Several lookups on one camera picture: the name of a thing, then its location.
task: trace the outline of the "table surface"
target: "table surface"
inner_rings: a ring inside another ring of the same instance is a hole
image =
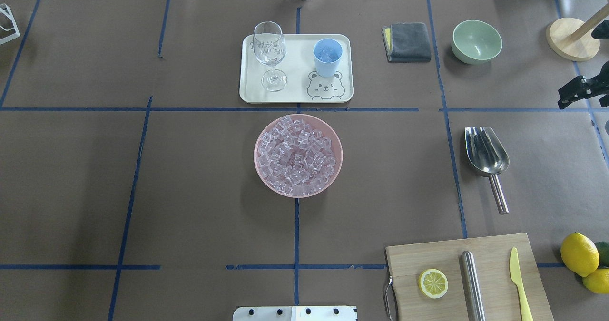
[[[606,295],[561,264],[563,238],[609,240],[609,109],[557,90],[609,59],[554,54],[545,28],[606,0],[2,0],[0,319],[229,320],[238,306],[357,306],[383,320],[385,247],[526,232],[557,321],[602,320]],[[452,29],[504,48],[468,66]],[[352,45],[346,104],[249,105],[241,42],[262,20]],[[424,22],[431,63],[388,63],[381,28]],[[339,135],[326,191],[287,198],[252,163],[268,122],[307,113]],[[511,159],[499,215],[463,128]]]

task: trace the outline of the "bear drawing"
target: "bear drawing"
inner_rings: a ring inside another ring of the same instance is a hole
[[[320,100],[341,100],[344,95],[344,87],[341,82],[342,74],[340,71],[335,72],[329,78],[322,78],[317,71],[309,73],[309,87],[306,89],[307,94],[311,96],[311,100],[319,98]]]

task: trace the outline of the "round wooden base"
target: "round wooden base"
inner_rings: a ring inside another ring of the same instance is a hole
[[[592,38],[592,30],[580,39],[570,37],[581,25],[583,21],[575,18],[561,18],[550,24],[546,29],[546,39],[550,48],[572,61],[592,59],[600,48],[600,41]]]

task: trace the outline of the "gray cloth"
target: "gray cloth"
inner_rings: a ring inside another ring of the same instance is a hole
[[[431,49],[429,46],[429,35],[427,26],[422,22],[398,22],[391,24],[391,46],[385,39],[383,27],[383,42],[387,51],[389,62],[429,62],[431,61]]]

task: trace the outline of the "wine glass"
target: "wine glass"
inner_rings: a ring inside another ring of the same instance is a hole
[[[263,21],[254,28],[254,54],[260,63],[271,70],[263,74],[263,87],[280,91],[287,84],[285,72],[275,69],[285,57],[285,38],[281,27],[272,21]]]

